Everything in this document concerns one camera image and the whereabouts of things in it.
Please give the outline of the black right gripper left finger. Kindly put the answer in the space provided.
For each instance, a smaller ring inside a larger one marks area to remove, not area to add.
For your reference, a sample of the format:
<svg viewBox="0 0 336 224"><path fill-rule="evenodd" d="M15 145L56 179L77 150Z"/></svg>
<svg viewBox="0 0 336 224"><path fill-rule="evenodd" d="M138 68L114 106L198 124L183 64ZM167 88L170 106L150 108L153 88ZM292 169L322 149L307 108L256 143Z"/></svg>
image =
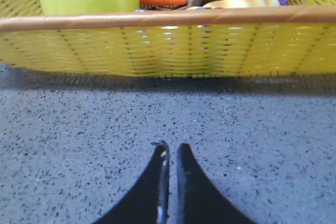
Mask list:
<svg viewBox="0 0 336 224"><path fill-rule="evenodd" d="M155 149L141 176L123 198L95 223L166 223L170 151L165 141Z"/></svg>

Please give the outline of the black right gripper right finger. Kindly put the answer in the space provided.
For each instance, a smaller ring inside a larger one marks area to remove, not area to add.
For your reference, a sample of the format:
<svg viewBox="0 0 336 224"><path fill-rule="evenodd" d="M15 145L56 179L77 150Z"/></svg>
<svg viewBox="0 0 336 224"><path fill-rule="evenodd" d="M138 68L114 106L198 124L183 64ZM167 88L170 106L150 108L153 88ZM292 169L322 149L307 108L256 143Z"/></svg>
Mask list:
<svg viewBox="0 0 336 224"><path fill-rule="evenodd" d="M177 151L177 223L254 223L225 198L206 176L191 146Z"/></svg>

